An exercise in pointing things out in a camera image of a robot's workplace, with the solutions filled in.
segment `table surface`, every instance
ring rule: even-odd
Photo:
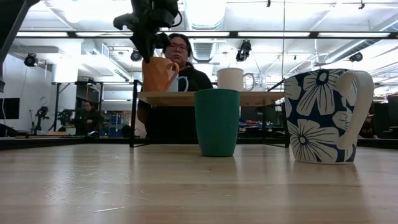
[[[195,92],[158,92],[138,93],[138,98],[153,106],[193,106]],[[241,106],[267,106],[284,97],[282,92],[242,91]]]
[[[398,151],[355,165],[294,162],[288,149],[75,145],[0,151],[2,224],[397,223]]]

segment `glasses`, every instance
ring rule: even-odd
[[[188,49],[188,46],[186,46],[185,44],[176,44],[176,43],[170,44],[169,47],[174,48],[174,49],[176,49],[178,47],[181,50],[187,50]]]

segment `mug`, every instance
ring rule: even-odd
[[[296,161],[354,162],[359,130],[373,100],[369,73],[321,69],[284,81],[290,148]]]
[[[185,89],[184,89],[184,91],[188,91],[188,87],[189,87],[188,78],[187,77],[178,77],[178,76],[176,76],[174,78],[174,81],[172,82],[172,85],[170,85],[169,91],[178,91],[178,82],[181,79],[185,80]]]
[[[252,76],[254,81],[253,73],[246,73],[243,75],[243,70],[240,68],[223,68],[217,72],[217,85],[218,88],[224,88],[236,91],[251,91],[254,88],[254,84],[250,89],[243,89],[243,79],[246,76]]]
[[[170,59],[151,57],[150,62],[142,61],[142,81],[144,91],[168,91],[180,67]]]
[[[238,138],[240,94],[226,89],[195,92],[195,119],[203,156],[233,156]]]

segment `person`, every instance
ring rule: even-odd
[[[129,138],[130,137],[130,125],[124,125],[122,128],[122,137]]]
[[[95,111],[93,104],[86,101],[83,112],[77,113],[72,123],[76,126],[77,135],[87,135],[92,131],[98,131],[102,120],[102,116]]]
[[[361,130],[359,131],[358,138],[374,138],[377,139],[377,135],[372,128],[372,116],[373,114],[367,115],[365,121],[362,125]]]
[[[213,85],[203,72],[194,68],[188,61],[192,54],[192,46],[187,36],[170,34],[171,44],[163,49],[166,58],[180,67],[180,77],[188,80],[188,91],[211,89]],[[185,82],[178,83],[178,90],[184,91]],[[155,107],[143,101],[138,102],[138,120],[146,128],[147,138],[177,139],[196,138],[196,123],[194,107]]]

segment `wooden tray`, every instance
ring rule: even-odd
[[[138,93],[138,98],[152,106],[193,106],[195,92]],[[284,97],[280,92],[244,91],[241,92],[241,106],[267,106]]]

